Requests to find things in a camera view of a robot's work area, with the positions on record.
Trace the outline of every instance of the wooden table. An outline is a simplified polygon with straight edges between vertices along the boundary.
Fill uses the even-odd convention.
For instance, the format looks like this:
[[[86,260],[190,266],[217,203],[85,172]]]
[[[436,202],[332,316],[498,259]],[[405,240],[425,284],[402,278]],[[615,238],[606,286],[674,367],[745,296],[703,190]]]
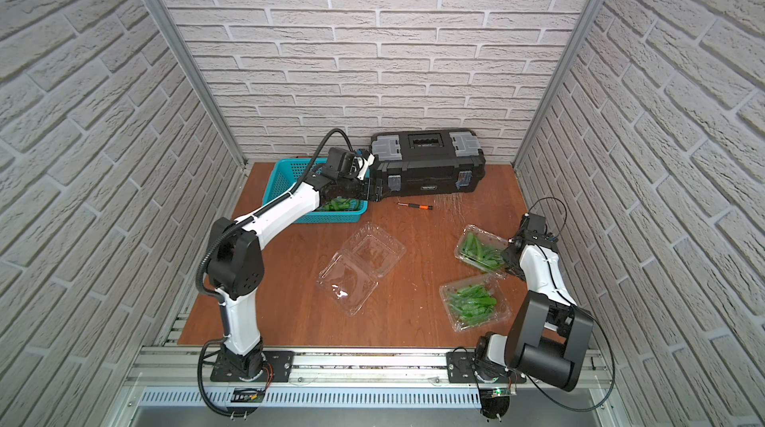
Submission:
[[[253,167],[233,216],[262,204],[271,163]],[[397,202],[434,205],[433,211],[397,206]],[[406,254],[382,278],[353,317],[346,316],[317,288],[316,279],[340,245],[360,223],[293,224],[263,251],[265,277],[258,288],[258,327],[269,346],[473,347],[491,330],[506,334],[512,319],[456,333],[452,330],[438,288],[480,272],[454,258],[464,227],[475,224],[510,238],[526,206],[507,165],[486,166],[486,176],[473,193],[411,198],[391,197],[369,203],[361,222],[372,222],[406,246]],[[515,277],[500,280],[513,317],[526,294]],[[203,344],[223,335],[213,298],[198,296],[178,344]]]

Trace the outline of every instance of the teal plastic basket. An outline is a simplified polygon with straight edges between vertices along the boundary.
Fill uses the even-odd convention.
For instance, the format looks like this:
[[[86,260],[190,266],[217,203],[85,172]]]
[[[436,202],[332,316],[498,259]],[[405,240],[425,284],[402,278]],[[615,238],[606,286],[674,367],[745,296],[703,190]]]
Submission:
[[[320,157],[316,163],[324,163],[326,160],[327,158]],[[309,161],[311,161],[310,158],[288,158],[277,161],[271,172],[269,184],[265,187],[263,204],[287,191],[298,180]],[[367,211],[367,202],[351,200],[350,204],[349,211],[313,211],[295,222],[358,222],[361,215]]]

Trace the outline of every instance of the metal corner post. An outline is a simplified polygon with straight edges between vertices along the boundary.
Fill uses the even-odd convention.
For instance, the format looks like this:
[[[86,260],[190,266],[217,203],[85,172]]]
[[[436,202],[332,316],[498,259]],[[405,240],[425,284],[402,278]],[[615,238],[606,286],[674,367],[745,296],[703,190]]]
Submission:
[[[550,110],[552,99],[563,84],[563,80],[569,73],[569,69],[571,69],[571,66],[574,64],[576,55],[582,44],[584,44],[585,39],[590,32],[590,28],[592,28],[592,23],[595,22],[595,17],[598,15],[598,11],[604,2],[605,0],[587,0],[587,4],[585,5],[584,10],[581,11],[579,20],[577,20],[576,26],[574,27],[574,31],[571,33],[569,43],[563,50],[563,54],[558,61],[558,65],[555,67],[555,71],[552,72],[550,84],[547,86],[545,95],[542,97],[539,107],[534,114],[534,118],[531,120],[529,129],[523,137],[520,148],[518,148],[518,153],[516,154],[515,159],[512,160],[513,167],[518,167],[531,149],[531,145],[536,139],[536,134],[540,130],[541,123],[545,119],[547,112]]]
[[[226,123],[223,113],[220,112],[220,107],[218,107],[215,97],[213,97],[213,93],[210,91],[210,87],[207,86],[207,82],[204,77],[202,77],[199,67],[196,66],[196,62],[191,56],[178,27],[173,21],[170,11],[167,10],[165,2],[162,0],[143,1],[148,13],[154,18],[157,23],[157,28],[160,33],[162,33],[162,36],[165,37],[167,45],[175,55],[178,65],[180,65],[180,68],[184,71],[191,87],[202,102],[202,107],[204,107],[207,115],[210,116],[210,120],[213,122],[216,130],[218,130],[220,137],[224,140],[226,148],[234,158],[235,163],[239,166],[239,169],[244,172],[246,158],[242,153],[242,149],[236,142],[231,129]]]

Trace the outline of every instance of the white brick wall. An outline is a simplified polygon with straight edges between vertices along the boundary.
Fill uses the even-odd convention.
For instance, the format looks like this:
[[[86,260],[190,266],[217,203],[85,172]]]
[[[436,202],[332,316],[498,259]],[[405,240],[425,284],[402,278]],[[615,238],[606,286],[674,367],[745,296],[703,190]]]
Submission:
[[[0,0],[0,59],[0,424],[100,425],[235,164],[141,0]]]
[[[607,0],[518,168],[635,425],[765,420],[763,6]]]
[[[336,123],[359,144],[480,129],[494,163],[515,154],[584,2],[165,0],[253,160],[311,154],[311,127]]]

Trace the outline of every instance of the black toolbox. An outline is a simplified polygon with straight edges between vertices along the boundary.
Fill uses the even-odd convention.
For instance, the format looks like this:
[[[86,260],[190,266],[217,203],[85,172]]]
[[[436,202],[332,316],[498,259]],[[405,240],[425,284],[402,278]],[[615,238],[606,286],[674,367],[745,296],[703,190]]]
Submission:
[[[469,193],[486,173],[475,133],[465,128],[372,136],[370,176],[383,196]]]

